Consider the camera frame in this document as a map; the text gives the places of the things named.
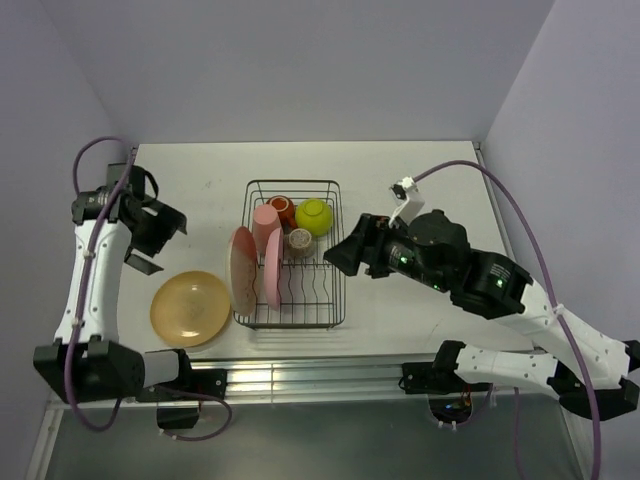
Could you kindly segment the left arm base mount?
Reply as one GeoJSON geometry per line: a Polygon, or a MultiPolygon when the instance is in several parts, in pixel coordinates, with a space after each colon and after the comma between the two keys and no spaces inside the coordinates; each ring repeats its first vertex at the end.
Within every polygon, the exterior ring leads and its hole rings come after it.
{"type": "Polygon", "coordinates": [[[169,383],[149,387],[135,400],[138,403],[156,405],[156,424],[161,435],[173,441],[202,442],[218,437],[231,425],[233,411],[225,400],[227,385],[227,369],[197,369],[191,372],[185,385],[169,383]],[[211,433],[186,435],[185,431],[193,429],[197,424],[206,402],[213,402],[224,408],[224,422],[211,433]]]}

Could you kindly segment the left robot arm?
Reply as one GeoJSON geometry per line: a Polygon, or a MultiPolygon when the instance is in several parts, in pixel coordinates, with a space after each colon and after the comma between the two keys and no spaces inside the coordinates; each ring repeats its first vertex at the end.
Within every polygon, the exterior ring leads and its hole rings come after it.
{"type": "Polygon", "coordinates": [[[186,216],[157,198],[150,172],[124,163],[107,168],[106,183],[78,194],[71,206],[75,260],[65,311],[52,344],[34,350],[33,365],[65,403],[137,397],[159,385],[172,399],[195,386],[181,348],[140,352],[119,341],[118,296],[124,267],[145,275],[186,216]]]}

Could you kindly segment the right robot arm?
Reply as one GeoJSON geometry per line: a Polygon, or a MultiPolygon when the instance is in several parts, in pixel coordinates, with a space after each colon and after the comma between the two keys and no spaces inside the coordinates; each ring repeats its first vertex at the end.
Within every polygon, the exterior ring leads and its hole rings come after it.
{"type": "Polygon", "coordinates": [[[360,269],[373,279],[401,274],[541,349],[538,354],[518,354],[446,340],[433,361],[404,365],[401,387],[408,394],[503,385],[547,395],[582,418],[591,418],[595,408],[602,421],[638,407],[639,387],[628,378],[639,367],[638,341],[612,339],[553,306],[525,269],[502,254],[472,248],[465,228],[440,210],[398,227],[386,216],[363,214],[352,233],[323,258],[347,276],[360,269]]]}

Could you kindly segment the dark red teacup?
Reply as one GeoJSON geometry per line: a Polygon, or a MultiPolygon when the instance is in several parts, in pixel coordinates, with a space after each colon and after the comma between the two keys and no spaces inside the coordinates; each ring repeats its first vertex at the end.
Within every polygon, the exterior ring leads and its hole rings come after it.
{"type": "Polygon", "coordinates": [[[296,229],[295,205],[292,200],[283,195],[272,196],[267,200],[277,212],[281,225],[290,229],[296,229]]]}

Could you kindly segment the orange plastic plate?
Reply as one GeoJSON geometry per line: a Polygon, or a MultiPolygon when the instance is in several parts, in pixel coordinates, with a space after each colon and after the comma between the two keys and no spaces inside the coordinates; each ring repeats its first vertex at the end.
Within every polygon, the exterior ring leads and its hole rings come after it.
{"type": "Polygon", "coordinates": [[[150,323],[167,345],[191,348],[221,334],[231,317],[230,296],[224,282],[204,271],[171,277],[155,293],[150,323]]]}

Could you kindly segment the pink plastic plate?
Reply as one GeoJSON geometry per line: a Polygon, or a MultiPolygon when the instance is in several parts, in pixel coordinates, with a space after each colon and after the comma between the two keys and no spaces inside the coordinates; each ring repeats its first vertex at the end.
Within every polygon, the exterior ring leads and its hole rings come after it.
{"type": "Polygon", "coordinates": [[[280,270],[283,259],[284,233],[281,228],[275,229],[269,236],[264,260],[264,290],[269,307],[279,310],[281,295],[279,291],[280,270]]]}

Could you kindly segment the pink plastic cup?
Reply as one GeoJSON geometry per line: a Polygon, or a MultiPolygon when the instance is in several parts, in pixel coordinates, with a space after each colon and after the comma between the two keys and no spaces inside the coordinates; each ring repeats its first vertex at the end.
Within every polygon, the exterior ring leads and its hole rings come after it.
{"type": "Polygon", "coordinates": [[[252,234],[259,254],[265,253],[271,233],[280,227],[278,212],[272,205],[266,203],[254,209],[252,234]]]}

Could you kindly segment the small speckled ceramic cup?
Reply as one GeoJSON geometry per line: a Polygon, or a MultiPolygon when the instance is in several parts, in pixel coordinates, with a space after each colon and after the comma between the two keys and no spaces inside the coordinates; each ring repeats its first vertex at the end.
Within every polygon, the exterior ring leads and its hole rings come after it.
{"type": "Polygon", "coordinates": [[[311,232],[296,228],[285,235],[285,252],[289,258],[309,258],[315,252],[315,239],[311,232]]]}

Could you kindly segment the pink cream floral plate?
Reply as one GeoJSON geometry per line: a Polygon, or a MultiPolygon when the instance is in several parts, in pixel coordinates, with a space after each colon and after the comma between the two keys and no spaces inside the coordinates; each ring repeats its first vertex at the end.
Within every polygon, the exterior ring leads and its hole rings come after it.
{"type": "Polygon", "coordinates": [[[251,231],[240,226],[229,240],[225,276],[233,311],[240,316],[250,316],[258,301],[257,249],[251,231]]]}

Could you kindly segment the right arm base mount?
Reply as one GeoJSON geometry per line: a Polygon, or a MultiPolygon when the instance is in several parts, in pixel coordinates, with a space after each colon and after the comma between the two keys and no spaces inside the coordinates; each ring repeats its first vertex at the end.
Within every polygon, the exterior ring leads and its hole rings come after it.
{"type": "Polygon", "coordinates": [[[431,422],[457,432],[477,419],[493,402],[493,385],[470,384],[452,372],[436,370],[432,362],[406,362],[398,388],[405,395],[428,398],[431,422]]]}

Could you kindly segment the yellow-green bowl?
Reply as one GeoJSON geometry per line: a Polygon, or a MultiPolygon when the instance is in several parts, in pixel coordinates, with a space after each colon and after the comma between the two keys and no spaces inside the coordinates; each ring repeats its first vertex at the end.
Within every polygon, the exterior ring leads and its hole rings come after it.
{"type": "Polygon", "coordinates": [[[296,207],[295,221],[299,228],[308,230],[315,237],[321,237],[333,225],[333,212],[327,202],[309,198],[296,207]]]}

